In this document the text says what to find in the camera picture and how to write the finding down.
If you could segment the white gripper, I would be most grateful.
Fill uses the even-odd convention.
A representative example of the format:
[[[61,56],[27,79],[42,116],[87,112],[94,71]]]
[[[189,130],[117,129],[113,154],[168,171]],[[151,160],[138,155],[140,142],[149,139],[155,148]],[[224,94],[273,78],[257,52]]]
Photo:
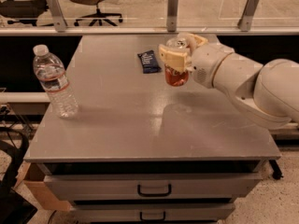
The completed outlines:
[[[217,69],[227,56],[235,50],[221,43],[207,43],[208,40],[200,35],[179,33],[179,38],[185,38],[188,45],[169,47],[160,44],[159,56],[164,64],[179,73],[186,71],[191,63],[192,52],[192,78],[198,84],[211,89]]]

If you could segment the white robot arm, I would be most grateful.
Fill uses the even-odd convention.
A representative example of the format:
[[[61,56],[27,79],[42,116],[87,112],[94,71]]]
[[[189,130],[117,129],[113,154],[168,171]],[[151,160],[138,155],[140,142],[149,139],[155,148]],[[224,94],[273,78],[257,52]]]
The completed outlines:
[[[261,64],[220,41],[180,33],[159,46],[165,66],[222,92],[254,123],[270,130],[299,123],[299,63],[275,59]]]

